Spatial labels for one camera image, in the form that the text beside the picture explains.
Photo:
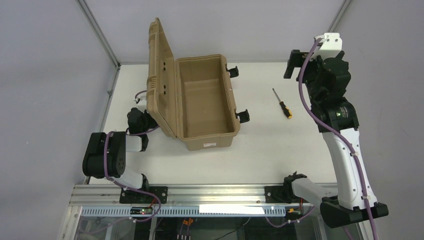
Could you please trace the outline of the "black yellow screwdriver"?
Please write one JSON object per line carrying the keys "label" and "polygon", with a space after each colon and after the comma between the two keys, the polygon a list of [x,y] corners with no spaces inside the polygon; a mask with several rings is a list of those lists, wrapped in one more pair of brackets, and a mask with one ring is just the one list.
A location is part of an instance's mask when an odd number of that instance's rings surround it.
{"label": "black yellow screwdriver", "polygon": [[272,91],[276,97],[276,99],[278,100],[279,106],[283,112],[283,114],[285,115],[285,117],[287,119],[291,119],[293,117],[293,114],[291,112],[291,110],[285,105],[285,103],[280,99],[280,97],[278,96],[276,90],[274,88],[272,88]]}

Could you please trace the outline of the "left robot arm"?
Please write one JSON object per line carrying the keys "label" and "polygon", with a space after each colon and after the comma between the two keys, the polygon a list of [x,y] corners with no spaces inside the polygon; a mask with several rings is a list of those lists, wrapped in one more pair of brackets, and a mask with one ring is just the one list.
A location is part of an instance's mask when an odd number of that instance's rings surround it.
{"label": "left robot arm", "polygon": [[159,128],[147,110],[133,107],[127,114],[125,131],[94,132],[90,135],[82,161],[87,177],[106,179],[123,189],[150,191],[147,177],[127,166],[126,154],[144,152],[148,148],[148,133]]}

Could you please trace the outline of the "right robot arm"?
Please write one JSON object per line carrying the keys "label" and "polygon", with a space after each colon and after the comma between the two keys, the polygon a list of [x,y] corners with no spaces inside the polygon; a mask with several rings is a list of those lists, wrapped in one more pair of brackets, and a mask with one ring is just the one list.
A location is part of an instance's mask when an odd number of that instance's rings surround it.
{"label": "right robot arm", "polygon": [[351,80],[344,53],[335,57],[308,59],[298,49],[290,53],[284,78],[295,68],[303,69],[297,81],[306,86],[313,120],[330,152],[337,181],[337,192],[329,192],[294,173],[284,179],[287,202],[302,198],[319,209],[330,228],[385,217],[388,206],[377,200],[369,184],[359,144],[359,121],[354,106],[345,98]]}

